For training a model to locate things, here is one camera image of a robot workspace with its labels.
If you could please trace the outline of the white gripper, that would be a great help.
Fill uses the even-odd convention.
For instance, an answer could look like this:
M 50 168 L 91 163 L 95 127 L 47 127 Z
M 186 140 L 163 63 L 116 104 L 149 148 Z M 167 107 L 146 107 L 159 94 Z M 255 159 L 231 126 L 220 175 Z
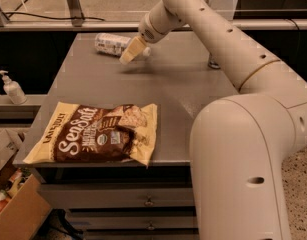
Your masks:
M 164 10 L 151 10 L 140 21 L 138 32 L 123 51 L 119 61 L 126 65 L 140 55 L 146 48 L 147 43 L 157 43 L 168 33 L 167 14 Z

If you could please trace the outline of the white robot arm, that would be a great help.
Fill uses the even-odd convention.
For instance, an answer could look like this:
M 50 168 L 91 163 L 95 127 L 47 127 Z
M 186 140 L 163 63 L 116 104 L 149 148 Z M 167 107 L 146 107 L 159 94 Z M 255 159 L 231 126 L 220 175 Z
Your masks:
M 199 238 L 291 240 L 282 162 L 307 145 L 307 83 L 207 2 L 160 0 L 121 61 L 174 29 L 191 27 L 237 90 L 209 103 L 192 125 Z

